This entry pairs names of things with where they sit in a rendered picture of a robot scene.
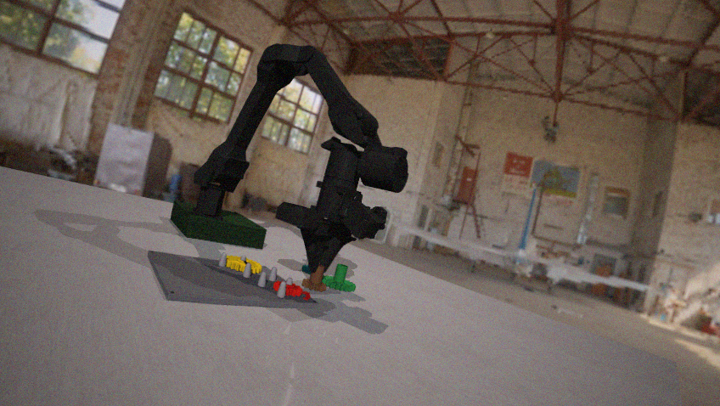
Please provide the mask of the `yellow gear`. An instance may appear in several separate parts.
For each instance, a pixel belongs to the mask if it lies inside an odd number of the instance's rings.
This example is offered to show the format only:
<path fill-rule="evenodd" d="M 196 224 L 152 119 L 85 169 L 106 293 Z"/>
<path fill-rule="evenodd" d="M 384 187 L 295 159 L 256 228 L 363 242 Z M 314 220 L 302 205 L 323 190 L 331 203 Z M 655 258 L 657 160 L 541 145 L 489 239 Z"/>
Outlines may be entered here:
<path fill-rule="evenodd" d="M 244 272 L 246 263 L 250 262 L 251 272 L 253 274 L 261 272 L 262 265 L 260 265 L 260 263 L 253 262 L 252 260 L 249 260 L 248 258 L 246 258 L 246 261 L 242 261 L 242 260 L 240 260 L 240 258 L 241 257 L 238 257 L 238 256 L 234 257 L 232 255 L 227 256 L 227 262 L 226 262 L 227 266 L 226 267 L 235 269 L 236 271 Z"/>

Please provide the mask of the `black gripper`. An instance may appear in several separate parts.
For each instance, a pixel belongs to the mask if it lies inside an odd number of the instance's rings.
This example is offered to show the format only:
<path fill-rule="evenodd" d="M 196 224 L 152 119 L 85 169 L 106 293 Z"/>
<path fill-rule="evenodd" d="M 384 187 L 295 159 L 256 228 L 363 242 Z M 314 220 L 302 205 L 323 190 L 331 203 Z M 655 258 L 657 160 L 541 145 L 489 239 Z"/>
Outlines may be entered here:
<path fill-rule="evenodd" d="M 325 266 L 324 272 L 327 272 L 341 248 L 356 240 L 341 220 L 339 223 L 329 220 L 331 212 L 345 192 L 351 193 L 349 199 L 352 200 L 362 192 L 357 191 L 355 183 L 328 176 L 323 176 L 322 182 L 317 181 L 316 187 L 321 188 L 316 206 L 307 208 L 283 202 L 277 209 L 275 219 L 301 230 L 310 271 L 316 272 L 320 264 Z"/>

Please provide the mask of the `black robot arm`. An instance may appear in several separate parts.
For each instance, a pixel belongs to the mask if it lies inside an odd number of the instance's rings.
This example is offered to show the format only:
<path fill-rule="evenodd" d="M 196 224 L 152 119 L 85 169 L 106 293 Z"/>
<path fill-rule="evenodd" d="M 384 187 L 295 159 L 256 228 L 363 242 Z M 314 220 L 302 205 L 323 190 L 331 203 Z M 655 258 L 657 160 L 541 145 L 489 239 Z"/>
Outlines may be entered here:
<path fill-rule="evenodd" d="M 335 136 L 321 144 L 330 151 L 324 176 L 400 193 L 408 181 L 408 152 L 399 147 L 385 147 L 377 133 L 379 123 L 346 89 L 326 56 L 314 46 L 273 44 L 268 46 L 257 65 L 257 81 L 245 101 L 227 139 L 215 148 L 207 162 L 194 174 L 201 186 L 194 213 L 222 220 L 220 215 L 225 191 L 233 193 L 244 178 L 250 163 L 246 150 L 276 93 L 296 76 L 310 73 L 324 96 L 335 132 L 353 144 L 342 143 Z M 218 184 L 211 184 L 219 183 Z M 385 229 L 387 211 L 382 206 L 362 203 L 363 195 L 354 200 L 345 192 L 336 202 L 330 221 L 341 222 L 356 238 L 373 239 Z M 341 217 L 341 219 L 340 219 Z"/>

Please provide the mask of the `red gear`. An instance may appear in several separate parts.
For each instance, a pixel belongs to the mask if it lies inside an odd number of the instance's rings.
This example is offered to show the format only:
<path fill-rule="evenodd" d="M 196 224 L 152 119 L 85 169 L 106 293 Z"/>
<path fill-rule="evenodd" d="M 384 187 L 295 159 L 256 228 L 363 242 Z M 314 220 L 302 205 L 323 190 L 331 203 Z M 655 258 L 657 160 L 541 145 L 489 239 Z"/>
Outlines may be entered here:
<path fill-rule="evenodd" d="M 282 281 L 283 281 L 283 280 L 282 280 Z M 274 282 L 273 288 L 274 288 L 276 291 L 278 291 L 278 288 L 279 288 L 279 286 L 280 286 L 280 284 L 281 284 L 282 281 L 278 281 L 278 280 L 277 280 L 276 282 Z M 296 286 L 295 284 L 292 284 L 292 285 L 287 285 L 287 284 L 286 284 L 286 293 L 285 293 L 285 295 L 287 295 L 287 296 L 288 296 L 288 295 L 301 296 L 301 295 L 302 295 L 302 289 L 300 288 L 300 286 Z"/>

